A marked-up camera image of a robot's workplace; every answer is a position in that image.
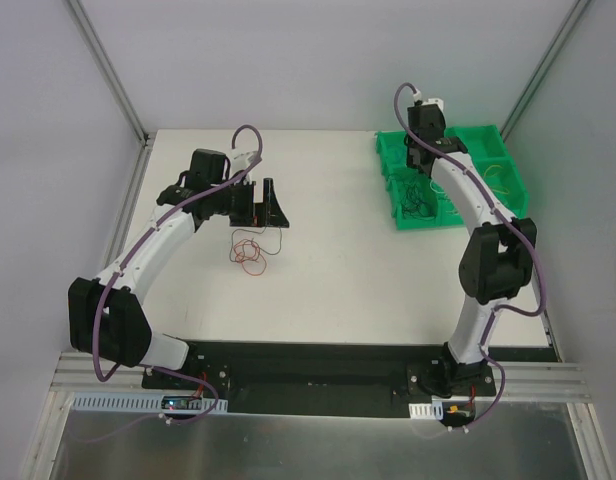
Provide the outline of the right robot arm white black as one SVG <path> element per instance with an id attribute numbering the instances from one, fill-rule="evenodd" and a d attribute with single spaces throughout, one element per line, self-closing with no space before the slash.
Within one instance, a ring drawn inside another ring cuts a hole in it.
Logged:
<path id="1" fill-rule="evenodd" d="M 407 166 L 442 188 L 469 233 L 458 275 L 465 299 L 457 326 L 442 353 L 418 380 L 428 394 L 461 394 L 488 374 L 487 355 L 499 310 L 528 285 L 528 252 L 537 228 L 503 206 L 480 176 L 467 147 L 445 135 L 439 100 L 416 100 L 408 108 Z"/>

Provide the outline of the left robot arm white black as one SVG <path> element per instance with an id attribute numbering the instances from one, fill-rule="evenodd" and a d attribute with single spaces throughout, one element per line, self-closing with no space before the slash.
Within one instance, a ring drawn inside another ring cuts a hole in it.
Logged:
<path id="1" fill-rule="evenodd" d="M 72 347 L 125 367 L 165 368 L 176 388 L 192 387 L 200 367 L 189 358 L 189 344 L 153 330 L 142 305 L 173 254 L 213 216 L 227 217 L 232 227 L 288 227 L 272 179 L 264 179 L 261 201 L 254 199 L 250 173 L 260 161 L 254 151 L 195 150 L 189 168 L 159 194 L 133 243 L 95 278 L 70 285 Z"/>

